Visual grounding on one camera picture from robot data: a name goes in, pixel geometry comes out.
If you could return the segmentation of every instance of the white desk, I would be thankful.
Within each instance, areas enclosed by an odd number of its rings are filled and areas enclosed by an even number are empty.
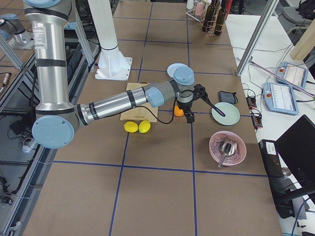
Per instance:
[[[259,16],[245,15],[228,16],[226,26],[233,47],[246,48],[258,20]],[[291,41],[287,34],[285,33],[285,30],[282,28],[279,20],[276,17],[272,17],[263,35],[261,36],[256,49],[276,51],[278,49],[286,48],[290,44]],[[234,48],[233,51],[235,58],[241,58],[244,53],[244,50],[242,49]],[[285,50],[279,52],[254,51],[252,55],[252,60],[264,67],[277,67],[277,62],[284,55],[284,52]],[[289,53],[284,58],[284,61],[293,62],[295,64],[303,63],[302,61],[292,60]],[[250,66],[250,74],[252,81],[255,84],[259,85],[260,87],[263,87],[264,83],[269,77],[268,73],[254,66]],[[255,91],[256,95],[261,94],[261,89],[250,82],[250,77],[248,75],[248,66],[246,67],[246,70],[242,74],[241,78],[242,83],[246,83],[250,89]],[[314,82],[314,79],[312,78],[310,73],[308,75],[308,80]],[[276,82],[276,79],[273,76],[271,76],[269,78],[269,81]],[[307,83],[306,90],[309,91],[310,93],[315,93],[315,86]],[[309,97],[298,91],[295,91],[295,96],[297,100],[310,100]],[[312,120],[312,122],[315,122],[314,102],[298,103],[299,114],[297,116],[290,116],[268,111],[266,109],[264,101],[261,102],[260,108],[260,96],[256,98],[258,109],[261,110],[262,113],[263,124],[263,128],[259,129],[256,133],[258,142],[261,139],[277,140],[303,114],[306,114]],[[292,177],[292,182],[296,182],[296,179],[294,177]],[[315,209],[315,205],[311,201],[308,201],[308,204],[311,206],[312,209]],[[307,213],[307,218],[308,219],[305,221],[299,220],[300,225],[307,225],[307,227],[302,229],[296,227],[295,234],[301,235],[302,231],[315,233],[315,214]],[[279,217],[279,219],[282,231],[284,233],[291,233],[295,218],[290,217],[283,220]]]

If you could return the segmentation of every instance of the white plate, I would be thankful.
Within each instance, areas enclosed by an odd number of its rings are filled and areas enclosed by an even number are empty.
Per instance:
[[[215,106],[225,114],[223,117],[217,113],[215,109],[212,109],[212,116],[218,123],[223,125],[233,125],[240,120],[240,112],[232,104],[227,102],[219,102]]]
[[[185,64],[182,64],[182,63],[174,63],[174,64],[171,64],[168,68],[167,68],[167,74],[169,77],[173,78],[174,76],[174,71],[180,67],[180,66],[187,66]]]

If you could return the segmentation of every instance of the pink bowl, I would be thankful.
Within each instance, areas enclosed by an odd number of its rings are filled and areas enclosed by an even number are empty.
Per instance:
[[[210,154],[212,156],[212,158],[216,161],[216,162],[219,162],[220,160],[215,156],[215,154],[212,152],[211,150],[211,146],[210,146],[210,143],[214,142],[214,139],[215,138],[223,138],[227,136],[228,138],[230,138],[231,140],[234,140],[237,142],[237,150],[240,154],[240,159],[238,162],[236,163],[233,163],[233,164],[230,164],[230,163],[225,163],[223,162],[223,165],[224,166],[234,166],[234,165],[237,165],[239,163],[241,163],[245,157],[246,157],[246,146],[245,146],[245,143],[244,141],[236,134],[232,133],[232,132],[229,132],[229,131],[219,131],[217,133],[215,133],[214,135],[211,136],[210,138],[210,141],[209,141],[209,150],[210,150]]]

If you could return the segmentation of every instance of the black pouch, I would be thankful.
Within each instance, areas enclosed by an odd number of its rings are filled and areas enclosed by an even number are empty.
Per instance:
[[[219,102],[227,102],[230,104],[235,104],[238,102],[236,97],[236,92],[225,92],[220,91],[218,92]]]

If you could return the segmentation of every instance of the blue joint cap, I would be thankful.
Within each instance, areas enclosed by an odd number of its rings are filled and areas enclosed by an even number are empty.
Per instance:
[[[1,18],[5,20],[18,20],[19,19],[18,16],[13,13],[4,14],[1,16]]]
[[[32,7],[49,8],[57,5],[61,0],[23,0]]]
[[[5,41],[9,40],[11,38],[11,35],[8,34],[7,32],[3,31],[3,30],[0,30],[0,35],[3,37],[3,39]]]
[[[192,85],[195,82],[193,70],[188,66],[180,66],[174,71],[174,80],[180,85]]]
[[[68,24],[65,25],[64,29],[65,30],[75,30],[77,28],[77,22],[69,22]]]
[[[156,87],[149,88],[146,91],[146,97],[152,107],[158,107],[164,104],[163,94]]]
[[[35,121],[32,134],[45,148],[58,149],[71,142],[74,129],[68,120],[60,116],[43,116]]]

